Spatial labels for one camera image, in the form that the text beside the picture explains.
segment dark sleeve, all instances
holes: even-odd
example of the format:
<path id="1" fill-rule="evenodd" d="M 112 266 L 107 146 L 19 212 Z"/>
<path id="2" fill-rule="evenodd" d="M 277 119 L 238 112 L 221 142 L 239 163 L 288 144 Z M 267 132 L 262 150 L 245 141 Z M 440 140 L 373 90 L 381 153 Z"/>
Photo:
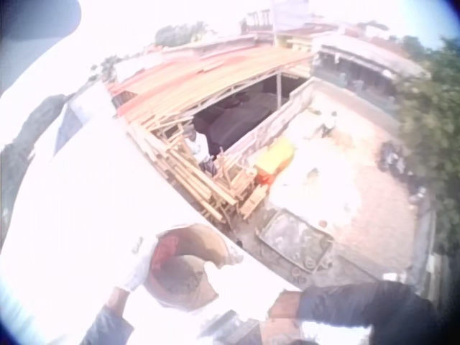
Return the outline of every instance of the dark sleeve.
<path id="1" fill-rule="evenodd" d="M 401 339 L 412 341 L 411 336 L 434 335 L 438 326 L 431 302 L 408 285 L 388 281 L 309 287 L 300 299 L 298 318 L 333 326 L 372 326 L 375 336 L 399 344 Z"/>
<path id="2" fill-rule="evenodd" d="M 112 309 L 103 307 L 81 344 L 125 345 L 133 330 L 133 327 Z"/>

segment white glove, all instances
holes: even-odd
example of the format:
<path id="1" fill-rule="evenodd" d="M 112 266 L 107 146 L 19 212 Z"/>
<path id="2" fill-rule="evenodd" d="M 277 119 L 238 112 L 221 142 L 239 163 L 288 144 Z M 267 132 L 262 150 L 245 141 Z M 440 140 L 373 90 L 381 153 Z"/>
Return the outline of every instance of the white glove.
<path id="1" fill-rule="evenodd" d="M 136 245 L 130 251 L 126 264 L 120 269 L 119 279 L 116 286 L 132 293 L 140 285 L 144 284 L 150 270 L 150 261 L 153 251 L 157 246 L 156 237 L 140 237 Z"/>
<path id="2" fill-rule="evenodd" d="M 208 281 L 218 293 L 218 299 L 238 313 L 240 319 L 265 321 L 281 291 L 270 282 L 254 275 L 244 264 L 225 265 L 218 269 L 214 263 L 204 264 Z"/>

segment glove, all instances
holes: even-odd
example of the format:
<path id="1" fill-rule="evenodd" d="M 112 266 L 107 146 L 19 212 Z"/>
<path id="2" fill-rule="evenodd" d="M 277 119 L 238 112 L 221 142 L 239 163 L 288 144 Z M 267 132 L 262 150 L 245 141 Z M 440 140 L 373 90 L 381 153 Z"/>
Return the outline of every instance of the glove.
<path id="1" fill-rule="evenodd" d="M 157 246 L 156 237 L 140 237 L 134 245 L 128 257 L 126 264 L 120 270 L 118 283 L 116 286 L 122 290 L 132 293 L 140 285 L 144 284 L 150 270 L 150 260 L 153 251 Z"/>
<path id="2" fill-rule="evenodd" d="M 280 294 L 278 287 L 255 276 L 253 270 L 242 264 L 227 264 L 218 269 L 214 263 L 207 262 L 204 270 L 219 300 L 238 313 L 240 319 L 267 319 L 268 310 Z"/>

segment orange roof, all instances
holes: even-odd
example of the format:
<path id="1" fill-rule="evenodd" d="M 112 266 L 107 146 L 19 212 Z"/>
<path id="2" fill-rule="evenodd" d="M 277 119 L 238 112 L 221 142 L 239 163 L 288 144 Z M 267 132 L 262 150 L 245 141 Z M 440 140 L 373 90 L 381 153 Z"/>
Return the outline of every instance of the orange roof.
<path id="1" fill-rule="evenodd" d="M 186 58 L 153 67 L 111 86 L 110 91 L 136 93 L 118 108 L 118 115 L 146 125 L 154 115 L 180 113 L 241 81 L 309 56 L 285 48 L 254 47 L 204 59 Z"/>

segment corrugated roof sheet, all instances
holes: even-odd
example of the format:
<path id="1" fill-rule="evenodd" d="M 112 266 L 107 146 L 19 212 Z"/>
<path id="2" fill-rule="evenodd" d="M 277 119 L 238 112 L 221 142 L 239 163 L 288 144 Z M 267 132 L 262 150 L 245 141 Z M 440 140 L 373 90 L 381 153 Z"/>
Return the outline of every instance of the corrugated roof sheet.
<path id="1" fill-rule="evenodd" d="M 185 58 L 153 67 L 110 90 L 114 95 L 125 90 L 138 95 L 120 106 L 118 114 L 142 123 L 152 115 L 185 111 L 238 82 L 309 56 L 285 48 L 255 47 L 201 60 Z"/>

